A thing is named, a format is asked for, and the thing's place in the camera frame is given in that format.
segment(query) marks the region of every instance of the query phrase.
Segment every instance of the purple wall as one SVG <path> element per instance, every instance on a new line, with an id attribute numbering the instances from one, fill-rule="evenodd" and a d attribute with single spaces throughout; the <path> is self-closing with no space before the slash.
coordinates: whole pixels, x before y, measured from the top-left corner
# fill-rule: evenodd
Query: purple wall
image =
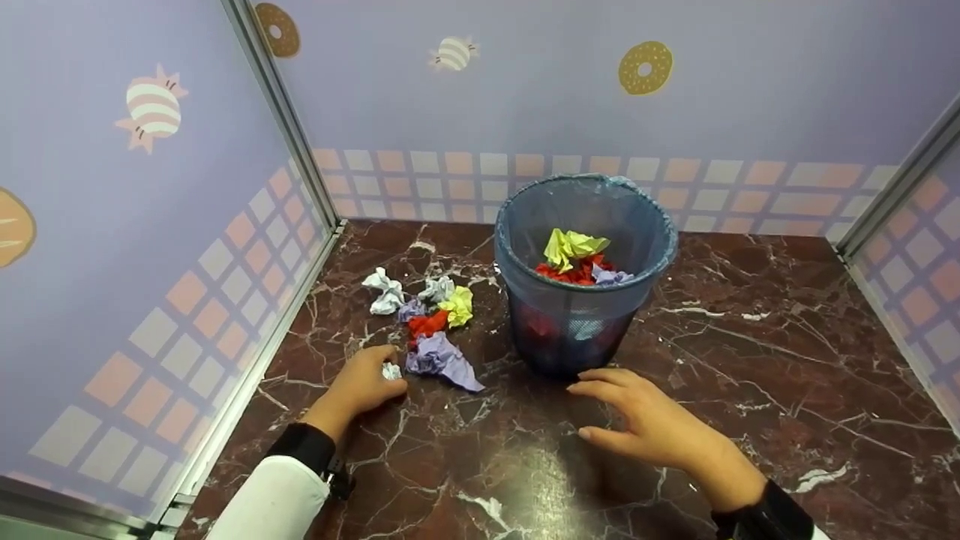
<path id="1" fill-rule="evenodd" d="M 636 170 L 687 230 L 838 239 L 960 87 L 953 0 L 274 3 L 345 215 L 484 221 L 538 174 Z M 432 69 L 446 37 L 479 57 Z M 620 61 L 648 40 L 673 68 L 630 95 Z"/>
<path id="2" fill-rule="evenodd" d="M 146 516 L 322 231 L 219 3 L 0 18 L 0 474 Z"/>
<path id="3" fill-rule="evenodd" d="M 960 146 L 861 253 L 868 295 L 960 432 Z"/>

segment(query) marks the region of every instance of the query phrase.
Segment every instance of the black wrist strap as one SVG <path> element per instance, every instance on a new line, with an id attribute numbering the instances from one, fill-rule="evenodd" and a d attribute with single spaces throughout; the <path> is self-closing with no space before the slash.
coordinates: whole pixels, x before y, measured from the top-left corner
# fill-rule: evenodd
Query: black wrist strap
<path id="1" fill-rule="evenodd" d="M 307 424 L 291 424 L 283 431 L 265 457 L 287 455 L 306 465 L 330 487 L 330 494 L 346 501 L 356 480 L 347 464 L 337 456 L 337 445 L 329 435 Z"/>
<path id="2" fill-rule="evenodd" d="M 726 514 L 712 514 L 718 538 L 733 540 L 810 540 L 813 520 L 772 480 L 757 504 Z"/>

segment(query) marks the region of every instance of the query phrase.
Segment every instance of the wrist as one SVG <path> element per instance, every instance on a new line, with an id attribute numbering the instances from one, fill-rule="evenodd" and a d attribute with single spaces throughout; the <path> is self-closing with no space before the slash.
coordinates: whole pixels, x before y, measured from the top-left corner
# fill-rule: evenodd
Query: wrist
<path id="1" fill-rule="evenodd" d="M 350 401 L 331 389 L 307 409 L 300 421 L 323 431 L 339 445 L 355 416 L 356 412 Z"/>
<path id="2" fill-rule="evenodd" d="M 727 513 L 756 504 L 763 497 L 767 478 L 720 433 L 709 445 L 710 454 L 685 471 L 700 485 L 714 512 Z"/>

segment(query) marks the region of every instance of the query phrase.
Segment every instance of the white crumpled paper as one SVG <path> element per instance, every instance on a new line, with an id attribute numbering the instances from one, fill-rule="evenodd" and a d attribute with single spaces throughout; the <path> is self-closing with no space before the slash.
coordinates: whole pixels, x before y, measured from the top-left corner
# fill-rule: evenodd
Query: white crumpled paper
<path id="1" fill-rule="evenodd" d="M 403 285 L 388 278 L 387 271 L 382 267 L 377 266 L 376 271 L 363 280 L 363 285 L 383 291 L 373 304 L 370 304 L 370 313 L 390 315 L 403 306 Z"/>
<path id="2" fill-rule="evenodd" d="M 440 276 L 439 279 L 426 279 L 426 288 L 417 295 L 417 298 L 421 299 L 424 302 L 433 302 L 434 304 L 439 304 L 440 302 L 446 302 L 450 298 L 450 295 L 453 294 L 453 280 L 449 276 Z"/>
<path id="3" fill-rule="evenodd" d="M 400 366 L 392 362 L 383 362 L 383 378 L 386 380 L 403 379 L 403 374 L 400 373 Z"/>

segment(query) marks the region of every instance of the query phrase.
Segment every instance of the donut decal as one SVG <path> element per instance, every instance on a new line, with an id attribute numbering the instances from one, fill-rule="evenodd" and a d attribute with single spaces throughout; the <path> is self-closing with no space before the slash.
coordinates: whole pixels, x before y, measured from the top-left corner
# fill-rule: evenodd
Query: donut decal
<path id="1" fill-rule="evenodd" d="M 115 124 L 130 132 L 127 149 L 143 148 L 152 154 L 155 138 L 176 133 L 180 128 L 180 98 L 186 94 L 186 89 L 180 86 L 180 73 L 167 76 L 160 64 L 156 65 L 155 77 L 133 79 L 127 87 L 130 118 Z"/>
<path id="2" fill-rule="evenodd" d="M 470 37 L 444 37 L 440 42 L 440 48 L 430 51 L 429 65 L 433 66 L 435 71 L 449 69 L 451 71 L 462 71 L 470 63 L 471 58 L 480 56 L 480 45 L 473 42 Z"/>
<path id="3" fill-rule="evenodd" d="M 0 268 L 27 255 L 35 236 L 36 221 L 26 205 L 0 187 Z"/>
<path id="4" fill-rule="evenodd" d="M 620 85 L 634 96 L 652 94 L 666 84 L 673 70 L 673 53 L 659 41 L 644 41 L 620 61 Z"/>
<path id="5" fill-rule="evenodd" d="M 269 2 L 257 4 L 256 19 L 260 23 L 260 31 L 267 39 L 270 52 L 277 58 L 290 58 L 300 50 L 300 33 L 294 19 L 290 18 L 280 7 Z"/>

